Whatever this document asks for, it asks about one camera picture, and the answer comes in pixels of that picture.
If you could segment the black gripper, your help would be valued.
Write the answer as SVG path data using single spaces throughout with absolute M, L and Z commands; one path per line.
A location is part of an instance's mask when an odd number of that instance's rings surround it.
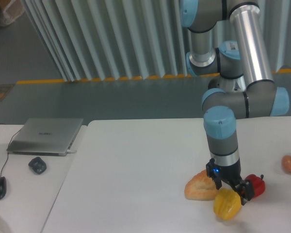
M 240 159 L 230 166 L 219 166 L 214 158 L 206 164 L 206 174 L 214 181 L 216 189 L 222 187 L 222 182 L 228 184 L 240 196 L 241 205 L 244 206 L 254 197 L 255 191 L 253 183 L 250 180 L 242 180 L 240 173 Z

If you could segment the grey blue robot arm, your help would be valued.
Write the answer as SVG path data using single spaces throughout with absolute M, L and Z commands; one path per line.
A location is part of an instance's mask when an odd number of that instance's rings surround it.
M 191 32 L 186 55 L 193 75 L 219 73 L 239 85 L 211 84 L 202 97 L 204 129 L 210 151 L 206 173 L 217 189 L 228 184 L 250 201 L 253 183 L 241 177 L 237 119 L 282 116 L 287 113 L 288 92 L 274 83 L 259 24 L 255 0 L 183 0 L 181 24 Z

